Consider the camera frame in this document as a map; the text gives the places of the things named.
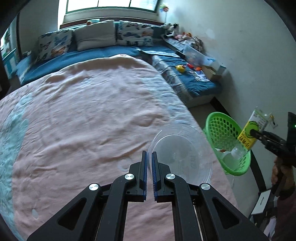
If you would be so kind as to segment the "person's right hand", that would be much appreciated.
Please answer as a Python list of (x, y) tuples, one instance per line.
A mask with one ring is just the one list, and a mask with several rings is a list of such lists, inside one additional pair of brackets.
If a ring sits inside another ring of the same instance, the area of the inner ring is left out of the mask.
[(273, 187), (276, 187), (276, 196), (284, 196), (284, 193), (295, 188), (295, 180), (293, 175), (293, 169), (290, 166), (283, 165), (282, 159), (276, 157), (274, 160), (274, 166), (271, 173), (271, 183)]

